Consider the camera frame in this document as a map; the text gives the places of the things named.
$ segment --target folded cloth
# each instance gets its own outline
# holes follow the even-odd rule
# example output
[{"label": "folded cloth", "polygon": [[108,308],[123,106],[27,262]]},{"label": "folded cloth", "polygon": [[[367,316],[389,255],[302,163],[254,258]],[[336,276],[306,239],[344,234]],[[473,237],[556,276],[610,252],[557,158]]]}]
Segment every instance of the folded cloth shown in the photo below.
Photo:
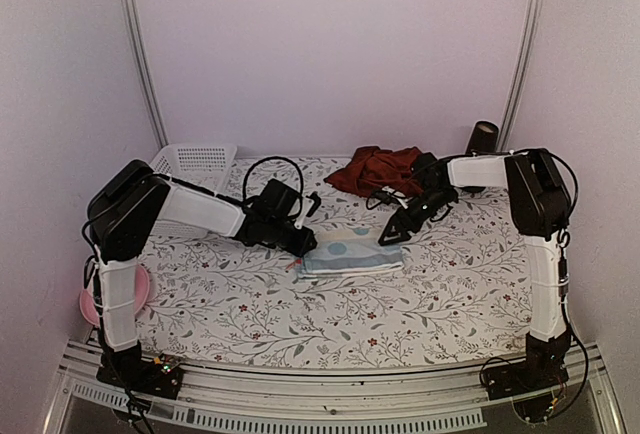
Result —
[{"label": "folded cloth", "polygon": [[417,147],[390,151],[377,146],[359,147],[346,167],[325,179],[340,191],[369,197],[376,189],[390,186],[408,197],[422,188],[411,179],[411,164],[422,154]]},{"label": "folded cloth", "polygon": [[298,264],[298,278],[318,280],[402,270],[400,246],[380,246],[379,234],[363,228],[318,233],[318,246]]}]

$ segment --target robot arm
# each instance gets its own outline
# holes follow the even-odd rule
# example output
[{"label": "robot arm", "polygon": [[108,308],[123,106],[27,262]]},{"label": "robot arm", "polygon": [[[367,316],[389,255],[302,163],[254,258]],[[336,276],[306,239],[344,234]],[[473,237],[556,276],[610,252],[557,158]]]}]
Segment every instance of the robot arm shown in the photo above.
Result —
[{"label": "robot arm", "polygon": [[[293,218],[290,212],[298,201],[303,207]],[[97,257],[93,289],[104,350],[98,379],[172,398],[179,390],[179,369],[142,361],[135,328],[135,270],[156,221],[200,227],[246,245],[302,256],[316,247],[313,231],[302,223],[317,210],[320,198],[314,193],[302,201],[298,192],[274,179],[259,196],[241,202],[156,174],[142,161],[129,163],[94,197],[87,212]]]},{"label": "robot arm", "polygon": [[564,233],[569,224],[570,200],[552,156],[543,149],[440,161],[424,154],[412,169],[425,191],[391,217],[379,240],[382,245],[410,239],[410,232],[418,232],[424,221],[434,220],[441,208],[457,202],[455,188],[508,189],[511,217],[524,237],[530,260],[533,308],[527,359],[522,365],[484,371],[490,397],[512,396],[566,381],[563,360],[571,333],[564,321],[562,302],[569,281]]}]

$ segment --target red cloth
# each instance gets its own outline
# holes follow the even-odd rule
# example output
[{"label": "red cloth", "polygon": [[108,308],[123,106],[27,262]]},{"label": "red cloth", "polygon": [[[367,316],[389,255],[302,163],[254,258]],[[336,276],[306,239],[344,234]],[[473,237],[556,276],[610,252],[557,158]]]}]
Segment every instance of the red cloth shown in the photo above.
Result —
[{"label": "red cloth", "polygon": [[325,179],[340,191],[369,197],[384,186],[397,189],[408,197],[422,194],[422,188],[411,178],[411,164],[420,149],[411,147],[401,151],[380,149],[378,146],[359,147],[351,162]]}]

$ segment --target black cylinder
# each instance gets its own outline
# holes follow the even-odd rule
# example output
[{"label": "black cylinder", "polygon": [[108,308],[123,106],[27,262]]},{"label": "black cylinder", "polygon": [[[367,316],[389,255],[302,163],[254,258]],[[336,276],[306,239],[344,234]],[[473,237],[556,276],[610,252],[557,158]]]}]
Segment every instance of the black cylinder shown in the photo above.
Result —
[{"label": "black cylinder", "polygon": [[[466,154],[493,154],[496,152],[498,144],[498,134],[500,129],[494,123],[489,121],[478,121],[473,128],[469,143],[467,144]],[[464,191],[477,194],[484,190],[484,187],[465,187]]]}]

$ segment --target white cable tie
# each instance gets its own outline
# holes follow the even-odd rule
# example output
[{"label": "white cable tie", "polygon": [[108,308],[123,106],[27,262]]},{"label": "white cable tie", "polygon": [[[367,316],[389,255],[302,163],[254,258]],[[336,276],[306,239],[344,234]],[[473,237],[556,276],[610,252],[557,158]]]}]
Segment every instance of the white cable tie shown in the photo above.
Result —
[{"label": "white cable tie", "polygon": [[115,311],[116,309],[120,309],[122,307],[130,306],[132,304],[135,304],[135,299],[133,301],[124,302],[122,304],[117,304],[115,306],[102,306],[102,310],[104,312]]},{"label": "white cable tie", "polygon": [[382,188],[383,191],[388,192],[389,194],[391,194],[393,197],[395,198],[404,198],[406,199],[407,196],[405,196],[402,192],[398,191],[397,189],[393,189],[391,186],[384,186]]},{"label": "white cable tie", "polygon": [[540,281],[531,281],[531,284],[535,284],[536,286],[542,286],[542,287],[564,287],[569,284],[569,279],[567,279],[564,282],[560,282],[558,284],[545,284],[544,282],[540,282]]}]

